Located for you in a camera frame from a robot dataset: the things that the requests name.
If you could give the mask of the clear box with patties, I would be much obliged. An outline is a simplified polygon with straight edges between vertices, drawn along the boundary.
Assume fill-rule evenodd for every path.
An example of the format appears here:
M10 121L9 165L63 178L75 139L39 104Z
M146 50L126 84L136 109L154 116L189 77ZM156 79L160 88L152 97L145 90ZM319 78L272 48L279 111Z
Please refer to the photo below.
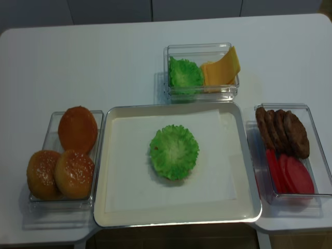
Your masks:
M308 170L315 190L313 195L277 193L268 168L263 141L258 135L258 126L254 119L256 107L248 107L244 110L244 121L263 211L268 216L322 216L323 204L331 200L331 172L309 107L305 104L271 103L262 104L262 107L265 110L289 110L304 124L310 142L310 155L301 162Z

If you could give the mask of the sesame bun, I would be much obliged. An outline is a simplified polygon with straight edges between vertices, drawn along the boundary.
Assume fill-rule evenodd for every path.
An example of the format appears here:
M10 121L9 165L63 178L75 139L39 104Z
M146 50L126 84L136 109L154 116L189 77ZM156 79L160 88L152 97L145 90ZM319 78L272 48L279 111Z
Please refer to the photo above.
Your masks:
M61 154L54 170L60 192L69 199L84 199L90 193L95 165L91 158L73 149Z
M53 150L40 150L31 156L26 176L29 190L35 198L44 201L62 198L54 177L54 170L60 155Z

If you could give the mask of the brown patty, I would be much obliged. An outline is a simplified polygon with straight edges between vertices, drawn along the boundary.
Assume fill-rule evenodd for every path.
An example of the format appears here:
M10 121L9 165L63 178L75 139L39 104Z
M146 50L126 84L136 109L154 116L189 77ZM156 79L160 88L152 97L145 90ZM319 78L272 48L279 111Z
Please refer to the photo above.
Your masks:
M310 143L307 132L299 118L291 111L285 113L283 127L294 154L300 159L310 155Z
M286 135L284 126L283 126L283 120L285 117L286 112L282 109L277 110L274 113L274 128L276 130L276 133L278 135L278 143L276 144L276 149L280 153L286 153L289 156L294 156L295 153L291 147L291 144L288 140L288 137Z
M265 145L266 149L272 149L275 150L274 143L272 142L272 139L269 135L267 125L265 123L265 114L266 111L263 107L258 107L255 111L255 117L257 121L257 126L259 128L259 132L262 138L262 141Z
M285 152L285 148L283 146L283 143L281 142L279 135L276 131L276 128L274 126L274 111L268 110L265 113L265 123L267 125L267 129L270 135L270 138L274 144L274 148L279 153Z

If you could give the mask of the sesame bun left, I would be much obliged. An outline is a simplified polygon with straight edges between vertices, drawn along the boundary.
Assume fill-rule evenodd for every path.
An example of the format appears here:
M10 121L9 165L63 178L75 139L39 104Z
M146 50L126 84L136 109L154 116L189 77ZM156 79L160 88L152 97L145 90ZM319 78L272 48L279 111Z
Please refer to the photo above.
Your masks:
M31 156L26 176L29 190L35 198L44 201L62 198L54 177L54 170L60 155L53 150L40 150Z

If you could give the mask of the clear box with lettuce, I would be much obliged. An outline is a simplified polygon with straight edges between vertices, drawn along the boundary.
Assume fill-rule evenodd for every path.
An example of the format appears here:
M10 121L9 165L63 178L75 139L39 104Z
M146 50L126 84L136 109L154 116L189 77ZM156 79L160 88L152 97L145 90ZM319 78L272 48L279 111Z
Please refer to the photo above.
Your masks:
M232 101L238 95L239 77L233 83L219 86L176 87L171 84L170 61L188 60L200 67L219 61L232 48L231 43L169 45L164 49L164 94L171 103Z

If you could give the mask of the tomato slice front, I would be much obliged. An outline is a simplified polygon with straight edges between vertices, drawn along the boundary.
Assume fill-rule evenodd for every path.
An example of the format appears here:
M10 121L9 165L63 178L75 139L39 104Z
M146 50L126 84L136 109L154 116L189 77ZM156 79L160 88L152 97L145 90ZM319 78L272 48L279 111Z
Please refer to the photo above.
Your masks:
M288 157L285 174L292 193L314 194L314 185L306 167L296 158Z

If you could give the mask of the upright cheese slice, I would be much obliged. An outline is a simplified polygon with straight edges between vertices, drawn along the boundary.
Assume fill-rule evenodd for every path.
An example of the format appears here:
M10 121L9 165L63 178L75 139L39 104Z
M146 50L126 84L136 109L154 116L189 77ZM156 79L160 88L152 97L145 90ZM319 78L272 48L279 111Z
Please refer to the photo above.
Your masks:
M224 81L235 78L241 70L235 46L231 47L215 64L216 68L220 70L220 75Z

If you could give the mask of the green lettuce pile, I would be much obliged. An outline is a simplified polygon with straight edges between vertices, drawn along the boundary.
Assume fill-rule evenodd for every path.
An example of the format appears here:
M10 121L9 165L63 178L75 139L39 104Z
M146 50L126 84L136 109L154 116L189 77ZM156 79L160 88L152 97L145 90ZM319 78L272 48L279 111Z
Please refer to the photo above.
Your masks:
M203 86L204 82L202 69L187 59L170 57L169 76L172 93L178 95L198 94L198 87Z

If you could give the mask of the bottom bun half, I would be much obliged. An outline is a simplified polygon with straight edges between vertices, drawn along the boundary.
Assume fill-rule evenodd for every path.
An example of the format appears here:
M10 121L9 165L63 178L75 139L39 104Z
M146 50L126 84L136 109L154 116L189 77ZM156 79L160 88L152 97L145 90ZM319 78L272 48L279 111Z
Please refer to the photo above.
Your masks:
M181 181L196 164L197 155L182 145L152 146L150 158L156 173L171 181Z

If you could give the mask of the sesame bun right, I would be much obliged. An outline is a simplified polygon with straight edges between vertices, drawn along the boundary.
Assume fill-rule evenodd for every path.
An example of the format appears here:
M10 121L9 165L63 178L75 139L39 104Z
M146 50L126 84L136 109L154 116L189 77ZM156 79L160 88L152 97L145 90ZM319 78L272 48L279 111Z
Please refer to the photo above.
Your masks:
M95 165L91 158L73 149L61 154L54 170L60 192L69 199L84 199L90 193Z

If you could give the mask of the white metal tray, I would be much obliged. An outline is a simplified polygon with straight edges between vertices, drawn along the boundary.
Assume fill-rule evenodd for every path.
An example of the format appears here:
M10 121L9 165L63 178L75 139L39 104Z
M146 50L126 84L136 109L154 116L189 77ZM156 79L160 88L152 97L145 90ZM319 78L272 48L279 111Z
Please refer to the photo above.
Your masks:
M157 131L182 125L199 145L182 181L154 170ZM104 228L251 223L262 205L242 113L234 102L112 108L106 115L93 217Z

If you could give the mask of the green lettuce leaf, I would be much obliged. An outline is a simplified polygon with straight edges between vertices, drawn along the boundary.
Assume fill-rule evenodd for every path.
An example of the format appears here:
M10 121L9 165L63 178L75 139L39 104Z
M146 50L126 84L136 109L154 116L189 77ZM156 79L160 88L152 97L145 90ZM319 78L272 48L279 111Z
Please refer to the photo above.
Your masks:
M181 181L190 174L200 151L189 129L174 124L158 130L149 146L154 170L171 181Z

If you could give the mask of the brown patty front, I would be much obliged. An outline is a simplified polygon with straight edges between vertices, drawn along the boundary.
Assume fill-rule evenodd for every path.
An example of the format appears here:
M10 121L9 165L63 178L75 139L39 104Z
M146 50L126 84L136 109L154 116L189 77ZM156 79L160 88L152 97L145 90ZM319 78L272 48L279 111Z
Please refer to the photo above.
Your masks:
M307 132L299 118L291 111L285 113L283 127L294 154L300 159L310 155L310 143Z

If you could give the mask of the tomato slice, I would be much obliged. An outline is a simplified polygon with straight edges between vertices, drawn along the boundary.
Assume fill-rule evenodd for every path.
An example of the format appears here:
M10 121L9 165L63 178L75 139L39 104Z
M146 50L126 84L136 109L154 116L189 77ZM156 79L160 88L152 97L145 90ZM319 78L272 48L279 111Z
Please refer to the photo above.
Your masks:
M296 158L288 157L285 174L292 193L314 194L314 185L306 167Z
M271 168L273 171L272 174L273 174L273 179L275 181L276 189L278 193L286 193L287 189L285 187L284 178L282 175L282 171L280 169L280 165L276 158L275 152L272 149L267 150L267 152L269 153L269 158L271 161Z
M286 193L296 194L297 190L292 183L290 176L286 173L287 160L288 156L286 154L280 154L278 163L281 169L282 183Z
M268 165L271 173L271 177L273 179L276 192L281 193L282 192L282 187L280 184L280 179L279 179L279 170L278 170L278 162L276 160L275 152L272 149L267 149L266 150L266 157L268 160Z

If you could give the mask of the plain orange bun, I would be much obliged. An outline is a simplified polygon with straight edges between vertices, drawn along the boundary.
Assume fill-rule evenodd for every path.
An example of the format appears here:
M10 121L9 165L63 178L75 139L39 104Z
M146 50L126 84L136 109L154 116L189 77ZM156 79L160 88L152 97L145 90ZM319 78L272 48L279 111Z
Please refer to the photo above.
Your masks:
M98 126L91 111L82 106L69 108L61 117L58 136L64 150L88 154L96 143Z

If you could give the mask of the yellow cheese slices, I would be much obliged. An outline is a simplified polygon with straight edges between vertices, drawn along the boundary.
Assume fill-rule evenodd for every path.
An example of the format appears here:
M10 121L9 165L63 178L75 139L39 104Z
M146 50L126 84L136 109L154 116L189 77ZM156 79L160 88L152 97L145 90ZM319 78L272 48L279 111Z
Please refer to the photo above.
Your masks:
M203 72L205 87L234 85L235 77L241 70L236 62L206 62L200 68Z

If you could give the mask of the white paper sheet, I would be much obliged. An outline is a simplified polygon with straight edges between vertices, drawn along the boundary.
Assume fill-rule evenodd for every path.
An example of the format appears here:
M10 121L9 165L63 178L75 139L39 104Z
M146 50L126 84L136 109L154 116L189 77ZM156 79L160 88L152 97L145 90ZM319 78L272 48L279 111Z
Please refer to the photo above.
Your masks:
M149 155L156 132L183 125L199 144L196 166L181 181L159 176ZM181 113L179 108L137 108L112 121L107 211L145 210L234 200L231 157L240 152L234 115L216 109Z

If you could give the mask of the tomato slice back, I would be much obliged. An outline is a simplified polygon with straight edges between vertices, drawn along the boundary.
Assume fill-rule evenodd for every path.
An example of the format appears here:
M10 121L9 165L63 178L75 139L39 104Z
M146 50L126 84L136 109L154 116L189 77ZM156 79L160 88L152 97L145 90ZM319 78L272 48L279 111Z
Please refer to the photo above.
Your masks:
M266 157L268 160L268 165L271 173L271 177L273 179L276 192L281 193L282 192L282 187L280 184L280 179L279 179L279 170L278 170L278 162L276 160L275 152L272 149L267 149L266 150Z

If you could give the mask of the clear box with buns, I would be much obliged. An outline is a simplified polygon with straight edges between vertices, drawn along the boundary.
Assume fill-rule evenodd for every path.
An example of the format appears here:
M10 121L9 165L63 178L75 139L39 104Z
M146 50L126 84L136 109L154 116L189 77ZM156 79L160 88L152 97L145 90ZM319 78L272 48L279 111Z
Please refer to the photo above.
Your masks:
M90 214L95 202L95 189L100 167L100 150L104 133L104 113L101 110L93 110L92 114L96 120L98 135L95 145L89 152L89 157L95 165L92 188L89 194L79 200L63 197L59 200L46 201L40 200L29 193L26 211L23 215L24 229L81 228L87 226L90 222Z

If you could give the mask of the brown patty back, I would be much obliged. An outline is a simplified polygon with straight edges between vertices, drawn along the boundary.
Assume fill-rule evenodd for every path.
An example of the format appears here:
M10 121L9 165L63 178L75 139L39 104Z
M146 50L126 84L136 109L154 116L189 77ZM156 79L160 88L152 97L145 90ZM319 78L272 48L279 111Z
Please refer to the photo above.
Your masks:
M265 145L266 149L272 149L275 150L274 143L272 142L272 139L269 135L267 125L265 123L265 114L266 111L263 107L258 107L255 111L255 117L257 121L257 126L259 128L259 132L262 138L262 141Z

